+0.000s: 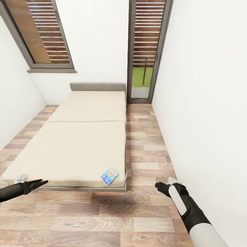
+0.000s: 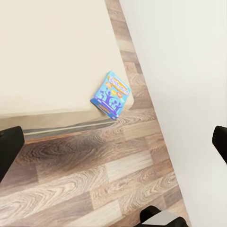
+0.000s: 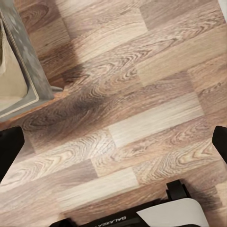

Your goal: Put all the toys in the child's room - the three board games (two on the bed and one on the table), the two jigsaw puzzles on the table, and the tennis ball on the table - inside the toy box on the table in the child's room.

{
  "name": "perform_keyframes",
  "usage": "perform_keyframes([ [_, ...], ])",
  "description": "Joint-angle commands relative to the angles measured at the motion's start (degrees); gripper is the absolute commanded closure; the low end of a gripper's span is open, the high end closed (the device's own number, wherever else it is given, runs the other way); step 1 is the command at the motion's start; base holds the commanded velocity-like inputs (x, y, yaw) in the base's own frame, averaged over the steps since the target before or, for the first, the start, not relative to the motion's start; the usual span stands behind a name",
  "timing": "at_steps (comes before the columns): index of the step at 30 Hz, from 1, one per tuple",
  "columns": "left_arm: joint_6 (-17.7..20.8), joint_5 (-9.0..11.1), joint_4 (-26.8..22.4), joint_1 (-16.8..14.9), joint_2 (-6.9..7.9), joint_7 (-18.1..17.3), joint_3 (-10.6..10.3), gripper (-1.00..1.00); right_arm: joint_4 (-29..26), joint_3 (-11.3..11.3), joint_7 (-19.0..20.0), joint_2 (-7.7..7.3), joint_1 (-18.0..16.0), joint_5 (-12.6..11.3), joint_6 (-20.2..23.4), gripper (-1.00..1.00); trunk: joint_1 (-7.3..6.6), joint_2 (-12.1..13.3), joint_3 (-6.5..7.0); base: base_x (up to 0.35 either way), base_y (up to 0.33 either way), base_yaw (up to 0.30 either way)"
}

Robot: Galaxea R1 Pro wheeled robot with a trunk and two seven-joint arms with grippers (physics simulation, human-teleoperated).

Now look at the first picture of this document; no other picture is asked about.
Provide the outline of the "board game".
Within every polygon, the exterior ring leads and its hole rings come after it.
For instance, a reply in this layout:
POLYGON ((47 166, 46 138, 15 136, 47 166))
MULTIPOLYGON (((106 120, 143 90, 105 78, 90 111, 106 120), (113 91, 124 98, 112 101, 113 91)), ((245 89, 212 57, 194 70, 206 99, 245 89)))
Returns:
POLYGON ((101 178, 107 185, 109 185, 118 175, 119 173, 113 167, 111 167, 101 176, 101 178))

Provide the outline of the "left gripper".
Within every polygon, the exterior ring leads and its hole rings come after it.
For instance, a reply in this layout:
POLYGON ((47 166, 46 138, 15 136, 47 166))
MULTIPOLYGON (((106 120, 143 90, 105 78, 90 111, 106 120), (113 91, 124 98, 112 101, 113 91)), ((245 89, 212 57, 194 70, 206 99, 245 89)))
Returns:
POLYGON ((42 179, 33 180, 33 181, 25 181, 24 183, 17 183, 10 186, 5 187, 5 201, 13 199, 15 197, 19 197, 21 195, 27 195, 34 189, 48 183, 48 180, 42 181, 42 179))

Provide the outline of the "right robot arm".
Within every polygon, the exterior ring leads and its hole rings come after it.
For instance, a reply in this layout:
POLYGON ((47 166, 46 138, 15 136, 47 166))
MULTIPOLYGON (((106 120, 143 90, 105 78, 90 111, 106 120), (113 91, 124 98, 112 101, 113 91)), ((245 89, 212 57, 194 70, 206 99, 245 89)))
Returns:
POLYGON ((172 198, 194 247, 229 247, 194 199, 189 196, 182 182, 172 177, 167 181, 167 184, 156 183, 155 187, 159 192, 172 198))

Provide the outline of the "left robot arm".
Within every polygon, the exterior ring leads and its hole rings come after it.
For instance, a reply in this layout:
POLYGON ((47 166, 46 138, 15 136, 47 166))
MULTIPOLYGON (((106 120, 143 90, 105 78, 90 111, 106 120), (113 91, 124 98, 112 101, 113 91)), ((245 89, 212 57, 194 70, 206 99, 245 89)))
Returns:
POLYGON ((28 178, 29 175, 19 173, 13 185, 7 186, 5 188, 1 188, 0 203, 13 199, 15 197, 19 197, 21 195, 27 195, 34 189, 48 183, 48 180, 42 181, 42 179, 33 180, 29 182, 25 181, 28 178))

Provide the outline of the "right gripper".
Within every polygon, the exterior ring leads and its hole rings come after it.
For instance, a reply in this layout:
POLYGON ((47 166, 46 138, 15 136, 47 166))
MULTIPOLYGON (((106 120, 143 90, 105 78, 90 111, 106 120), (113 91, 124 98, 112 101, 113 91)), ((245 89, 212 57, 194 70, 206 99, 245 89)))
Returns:
POLYGON ((159 192, 162 192, 163 194, 165 194, 167 197, 169 197, 169 196, 167 195, 167 188, 168 188, 169 186, 171 186, 171 185, 166 185, 166 184, 164 184, 164 183, 162 183, 162 182, 159 182, 159 183, 156 183, 156 184, 155 184, 155 187, 157 188, 157 190, 158 190, 159 192))

